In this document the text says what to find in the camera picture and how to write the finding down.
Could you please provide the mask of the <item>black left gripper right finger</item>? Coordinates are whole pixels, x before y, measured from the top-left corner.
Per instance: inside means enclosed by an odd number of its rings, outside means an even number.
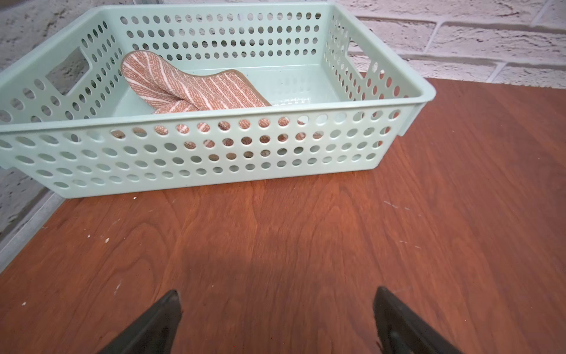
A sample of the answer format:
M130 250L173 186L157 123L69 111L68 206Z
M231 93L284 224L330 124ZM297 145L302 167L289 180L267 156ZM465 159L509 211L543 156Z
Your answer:
M460 353L386 287L377 289L374 320L382 353Z

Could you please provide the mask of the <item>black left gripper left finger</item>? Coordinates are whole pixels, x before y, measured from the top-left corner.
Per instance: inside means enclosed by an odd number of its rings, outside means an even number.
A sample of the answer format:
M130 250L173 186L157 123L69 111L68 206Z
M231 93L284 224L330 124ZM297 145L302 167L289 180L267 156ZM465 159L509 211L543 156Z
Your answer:
M100 353L171 353L181 318L180 296L172 289Z

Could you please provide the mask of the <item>pink white striped dishcloth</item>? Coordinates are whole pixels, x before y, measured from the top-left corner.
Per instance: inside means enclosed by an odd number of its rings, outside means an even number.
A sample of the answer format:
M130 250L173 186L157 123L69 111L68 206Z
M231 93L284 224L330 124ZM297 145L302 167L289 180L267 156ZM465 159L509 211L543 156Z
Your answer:
M155 114L269 107L271 104L235 69L190 75L149 51L128 53L122 75Z

